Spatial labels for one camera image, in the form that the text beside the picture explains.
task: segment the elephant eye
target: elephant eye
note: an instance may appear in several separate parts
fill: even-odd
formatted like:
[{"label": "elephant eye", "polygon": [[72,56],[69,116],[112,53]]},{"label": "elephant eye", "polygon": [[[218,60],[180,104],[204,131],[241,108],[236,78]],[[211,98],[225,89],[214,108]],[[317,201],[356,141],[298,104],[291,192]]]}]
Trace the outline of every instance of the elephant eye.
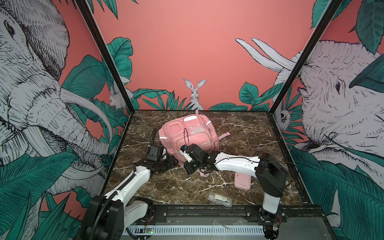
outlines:
[{"label": "elephant eye", "polygon": [[337,92],[338,92],[339,94],[340,94],[340,85],[341,85],[340,82],[337,82],[337,83],[336,83],[336,86],[335,86],[335,87],[336,87],[336,90],[337,90]]},{"label": "elephant eye", "polygon": [[11,25],[9,25],[9,22],[7,22],[7,20],[4,21],[4,26],[7,29],[8,33],[13,38],[13,36],[15,35],[15,30],[13,29],[13,27]]}]

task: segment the marble tabletop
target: marble tabletop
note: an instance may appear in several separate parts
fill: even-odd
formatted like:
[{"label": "marble tabletop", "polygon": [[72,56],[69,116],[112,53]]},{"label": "marble tabletop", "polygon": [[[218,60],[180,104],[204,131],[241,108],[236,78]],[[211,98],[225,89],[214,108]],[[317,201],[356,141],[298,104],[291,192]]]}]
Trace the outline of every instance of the marble tabletop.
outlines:
[{"label": "marble tabletop", "polygon": [[[192,114],[187,111],[136,111],[125,136],[122,148],[108,179],[105,193],[116,187],[132,171],[131,164],[139,161],[148,149],[154,127],[161,127],[167,121]],[[260,156],[266,152],[284,161],[282,152],[274,136],[265,113],[253,112],[200,112],[213,123],[216,133],[231,135],[220,140],[220,151],[232,155]],[[208,177],[198,172],[188,175],[177,166],[163,174],[154,175],[136,193],[136,196],[152,199],[156,204],[213,204],[206,198],[208,192],[219,193],[233,199],[233,204],[263,203],[263,190],[258,180],[252,178],[248,191],[235,188],[234,172],[216,171]],[[287,181],[292,181],[288,173]],[[283,205],[301,205],[298,191],[293,181],[281,199]]]}]

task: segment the pink backpack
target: pink backpack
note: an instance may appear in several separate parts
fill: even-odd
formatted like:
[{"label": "pink backpack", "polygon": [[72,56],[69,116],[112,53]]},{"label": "pink backpack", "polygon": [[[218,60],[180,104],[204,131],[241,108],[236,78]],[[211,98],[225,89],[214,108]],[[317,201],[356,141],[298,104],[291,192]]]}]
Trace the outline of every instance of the pink backpack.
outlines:
[{"label": "pink backpack", "polygon": [[174,155],[178,159],[179,165],[183,166],[187,161],[179,152],[183,145],[188,146],[194,143],[207,152],[217,151],[218,141],[228,136],[229,133],[217,136],[215,128],[207,116],[192,114],[165,123],[159,130],[159,135],[161,144],[167,148],[167,152]]}]

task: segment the vent grille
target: vent grille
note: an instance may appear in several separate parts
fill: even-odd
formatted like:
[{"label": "vent grille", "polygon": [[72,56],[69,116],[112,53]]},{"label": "vent grille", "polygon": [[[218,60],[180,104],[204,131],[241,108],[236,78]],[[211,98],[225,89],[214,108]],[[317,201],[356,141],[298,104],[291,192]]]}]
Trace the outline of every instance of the vent grille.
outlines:
[{"label": "vent grille", "polygon": [[241,225],[212,226],[212,225],[149,225],[147,233],[144,225],[131,225],[129,231],[136,236],[141,235],[264,235],[263,226]]}]

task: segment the backpack strap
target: backpack strap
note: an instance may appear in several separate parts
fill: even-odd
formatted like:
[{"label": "backpack strap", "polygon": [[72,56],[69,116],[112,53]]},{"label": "backpack strap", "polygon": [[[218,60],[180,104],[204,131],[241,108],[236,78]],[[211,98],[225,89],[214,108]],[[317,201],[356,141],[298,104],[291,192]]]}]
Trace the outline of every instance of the backpack strap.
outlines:
[{"label": "backpack strap", "polygon": [[226,136],[229,136],[229,135],[231,135],[231,134],[229,132],[226,132],[223,135],[220,135],[218,139],[220,141],[221,139],[223,139],[223,138],[225,138]]}]

